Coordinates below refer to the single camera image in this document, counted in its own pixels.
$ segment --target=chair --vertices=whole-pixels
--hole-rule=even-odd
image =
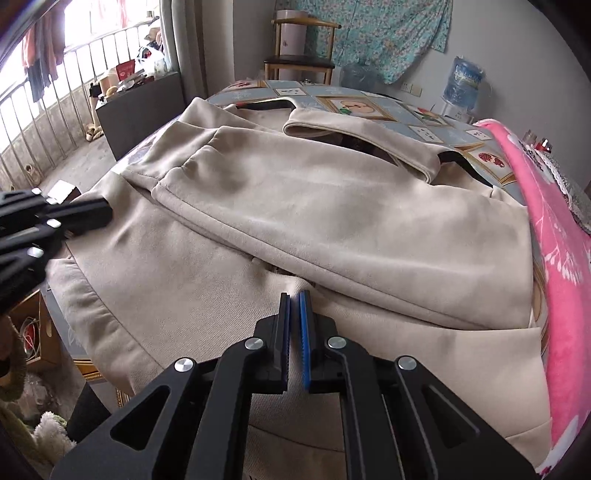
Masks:
[[[324,22],[317,18],[282,18],[271,20],[275,25],[275,55],[265,59],[265,80],[278,80],[279,69],[305,70],[308,72],[324,72],[324,84],[330,85],[332,71],[333,43],[335,42],[335,28],[341,28],[337,23]],[[327,27],[330,29],[328,58],[307,55],[280,55],[281,26],[283,24],[306,25],[310,27]]]

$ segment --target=wall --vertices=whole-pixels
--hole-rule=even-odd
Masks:
[[[528,128],[547,137],[565,173],[585,187],[591,180],[591,82],[527,0],[453,0],[446,53],[429,50],[401,79],[423,87],[421,97],[396,85],[376,91],[424,108],[437,104],[438,111],[453,59],[461,55],[481,65],[492,86],[492,96],[479,100],[477,117],[496,118],[520,137]]]
[[[274,12],[275,0],[234,0],[236,80],[257,78],[264,71],[263,60],[273,55]]]
[[[213,95],[235,80],[233,0],[203,1],[202,14],[207,89]]]

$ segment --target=pink fabric with white pattern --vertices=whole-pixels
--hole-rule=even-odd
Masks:
[[[490,130],[513,168],[544,257],[552,445],[562,443],[562,450],[591,410],[591,237],[574,221],[558,185],[510,130],[496,120],[477,125]]]

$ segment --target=teal floral cloth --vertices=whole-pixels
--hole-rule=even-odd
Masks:
[[[278,0],[277,8],[304,10],[340,23],[333,61],[374,67],[394,83],[428,48],[445,51],[453,0]],[[308,28],[306,50],[326,56],[328,28]]]

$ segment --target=beige jacket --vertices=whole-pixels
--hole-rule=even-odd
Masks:
[[[374,155],[329,143],[342,134]],[[550,416],[540,332],[527,328],[527,212],[440,171],[439,150],[344,115],[194,100],[123,177],[84,195],[107,198],[114,220],[68,242],[51,287],[96,366],[130,393],[180,356],[220,355],[282,291],[310,289],[339,333],[376,356],[416,356],[538,465]],[[344,478],[338,400],[304,393],[299,351],[288,392],[253,400],[245,469]]]

